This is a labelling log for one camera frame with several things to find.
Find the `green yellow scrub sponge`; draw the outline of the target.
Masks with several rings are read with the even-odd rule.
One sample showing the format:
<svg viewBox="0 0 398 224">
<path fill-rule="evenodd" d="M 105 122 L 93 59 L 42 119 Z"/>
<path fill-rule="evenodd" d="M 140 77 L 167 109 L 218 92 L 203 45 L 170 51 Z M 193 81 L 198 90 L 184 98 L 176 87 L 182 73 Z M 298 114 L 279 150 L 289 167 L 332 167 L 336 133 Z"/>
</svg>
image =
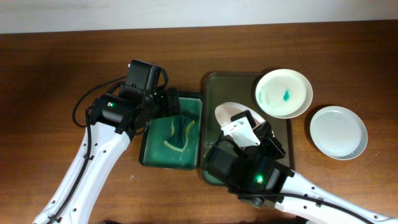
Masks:
<svg viewBox="0 0 398 224">
<path fill-rule="evenodd" d="M 188 135 L 195 121 L 188 116 L 178 115 L 172 118 L 171 134 L 164 144 L 178 152 L 183 152 L 188 146 Z"/>
</svg>

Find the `white plate corner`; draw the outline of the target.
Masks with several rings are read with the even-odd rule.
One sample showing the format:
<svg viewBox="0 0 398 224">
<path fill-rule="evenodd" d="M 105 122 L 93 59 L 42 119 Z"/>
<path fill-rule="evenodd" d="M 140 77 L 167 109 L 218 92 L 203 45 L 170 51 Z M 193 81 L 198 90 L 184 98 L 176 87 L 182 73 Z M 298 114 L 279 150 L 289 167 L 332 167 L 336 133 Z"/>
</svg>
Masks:
<svg viewBox="0 0 398 224">
<path fill-rule="evenodd" d="M 300 72 L 277 69 L 263 75 L 254 87 L 256 103 L 263 112 L 280 119 L 303 114 L 313 100 L 309 80 Z"/>
</svg>

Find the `white plate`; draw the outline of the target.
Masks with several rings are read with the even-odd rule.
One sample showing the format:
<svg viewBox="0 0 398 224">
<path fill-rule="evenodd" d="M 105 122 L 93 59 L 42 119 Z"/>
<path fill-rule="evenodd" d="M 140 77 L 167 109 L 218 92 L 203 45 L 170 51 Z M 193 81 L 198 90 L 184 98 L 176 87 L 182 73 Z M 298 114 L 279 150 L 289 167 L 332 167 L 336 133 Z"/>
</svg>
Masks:
<svg viewBox="0 0 398 224">
<path fill-rule="evenodd" d="M 267 122 L 259 113 L 235 102 L 218 105 L 215 116 L 221 126 L 221 136 L 230 136 L 235 141 L 238 139 L 257 141 L 254 129 Z"/>
</svg>

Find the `grey plate with green stain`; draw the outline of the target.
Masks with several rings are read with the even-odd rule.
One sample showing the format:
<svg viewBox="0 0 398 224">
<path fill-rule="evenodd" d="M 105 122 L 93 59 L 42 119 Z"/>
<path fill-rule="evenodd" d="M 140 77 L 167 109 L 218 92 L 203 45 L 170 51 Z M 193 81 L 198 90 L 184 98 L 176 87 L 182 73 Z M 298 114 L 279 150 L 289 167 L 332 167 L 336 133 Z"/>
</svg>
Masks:
<svg viewBox="0 0 398 224">
<path fill-rule="evenodd" d="M 310 136 L 326 156 L 346 161 L 360 156 L 368 145 L 368 131 L 363 120 L 341 106 L 327 106 L 310 121 Z"/>
</svg>

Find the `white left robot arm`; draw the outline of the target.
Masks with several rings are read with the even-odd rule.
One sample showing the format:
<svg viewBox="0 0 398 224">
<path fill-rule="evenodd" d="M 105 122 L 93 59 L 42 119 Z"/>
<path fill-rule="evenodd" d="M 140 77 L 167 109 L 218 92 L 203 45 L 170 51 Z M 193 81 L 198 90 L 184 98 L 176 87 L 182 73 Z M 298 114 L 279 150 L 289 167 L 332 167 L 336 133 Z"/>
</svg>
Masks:
<svg viewBox="0 0 398 224">
<path fill-rule="evenodd" d="M 179 114 L 176 88 L 143 96 L 105 93 L 86 109 L 80 148 L 50 202 L 34 223 L 88 223 L 109 173 L 134 136 L 150 122 Z"/>
</svg>

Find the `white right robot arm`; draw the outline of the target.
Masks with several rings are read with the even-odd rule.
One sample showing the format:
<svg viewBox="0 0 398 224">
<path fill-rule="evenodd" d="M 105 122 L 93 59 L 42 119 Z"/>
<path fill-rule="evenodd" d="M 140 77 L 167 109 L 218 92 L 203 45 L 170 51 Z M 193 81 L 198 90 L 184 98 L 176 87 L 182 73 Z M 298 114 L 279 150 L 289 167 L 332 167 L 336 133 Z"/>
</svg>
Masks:
<svg viewBox="0 0 398 224">
<path fill-rule="evenodd" d="M 279 162 L 283 148 L 268 122 L 251 125 L 246 120 L 223 126 L 238 156 L 228 174 L 232 194 L 260 207 L 270 201 L 281 212 L 310 223 L 397 223 L 389 217 L 360 207 L 310 182 Z"/>
</svg>

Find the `small green water tray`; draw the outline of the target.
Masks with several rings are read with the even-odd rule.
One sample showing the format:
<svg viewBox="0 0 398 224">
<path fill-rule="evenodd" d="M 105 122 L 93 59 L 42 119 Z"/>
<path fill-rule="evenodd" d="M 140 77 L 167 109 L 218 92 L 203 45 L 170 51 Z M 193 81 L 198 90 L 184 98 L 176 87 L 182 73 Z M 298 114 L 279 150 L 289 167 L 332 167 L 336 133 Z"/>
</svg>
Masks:
<svg viewBox="0 0 398 224">
<path fill-rule="evenodd" d="M 193 170 L 201 144 L 203 98 L 199 93 L 179 93 L 181 113 L 151 122 L 142 139 L 139 163 L 146 167 Z"/>
</svg>

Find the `large dark serving tray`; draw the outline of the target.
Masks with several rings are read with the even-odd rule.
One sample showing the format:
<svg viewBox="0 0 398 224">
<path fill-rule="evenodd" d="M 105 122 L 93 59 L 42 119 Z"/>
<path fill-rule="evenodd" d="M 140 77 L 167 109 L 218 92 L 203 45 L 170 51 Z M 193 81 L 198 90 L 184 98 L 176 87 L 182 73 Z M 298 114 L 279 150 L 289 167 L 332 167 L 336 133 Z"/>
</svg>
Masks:
<svg viewBox="0 0 398 224">
<path fill-rule="evenodd" d="M 204 115 L 200 163 L 218 140 L 221 126 L 216 120 L 215 109 L 226 102 L 247 106 L 271 124 L 276 139 L 281 143 L 286 155 L 278 162 L 295 169 L 292 123 L 289 119 L 274 118 L 263 112 L 255 101 L 255 87 L 261 73 L 213 72 L 207 75 L 203 84 Z"/>
</svg>

